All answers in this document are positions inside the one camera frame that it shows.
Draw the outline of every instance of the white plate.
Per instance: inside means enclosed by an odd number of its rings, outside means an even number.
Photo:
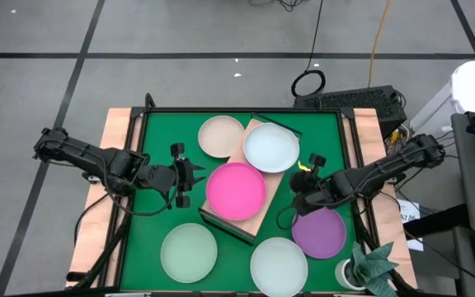
[[[228,158],[239,145],[245,128],[228,115],[209,118],[199,129],[197,141],[201,149],[214,158]]]
[[[175,281],[192,283],[203,279],[212,270],[218,255],[214,235],[199,224],[182,224],[164,238],[161,263]]]
[[[293,132],[274,123],[264,123],[248,131],[243,151],[247,161],[256,169],[276,173],[296,163],[300,147]]]
[[[305,285],[307,260],[296,243],[286,238],[269,238],[252,254],[251,274],[263,294],[291,297]]]

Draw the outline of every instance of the light green plate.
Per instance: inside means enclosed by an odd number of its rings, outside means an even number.
[[[214,235],[199,224],[182,224],[164,238],[161,263],[173,280],[193,283],[203,279],[214,267],[218,246]]]

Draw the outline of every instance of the potted plant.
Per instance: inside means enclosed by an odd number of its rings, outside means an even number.
[[[397,297],[388,283],[388,272],[397,267],[397,263],[388,261],[392,247],[393,243],[388,243],[364,255],[362,247],[355,243],[351,259],[345,259],[336,265],[336,279],[350,290],[368,289],[378,297]]]

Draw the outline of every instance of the white chair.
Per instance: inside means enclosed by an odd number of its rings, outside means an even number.
[[[451,131],[450,116],[475,112],[475,61],[457,67],[450,81],[410,121],[414,134],[436,138]]]

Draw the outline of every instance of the beige plate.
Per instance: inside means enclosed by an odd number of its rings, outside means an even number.
[[[199,146],[215,158],[228,158],[239,145],[245,128],[241,123],[227,115],[209,118],[199,129]]]

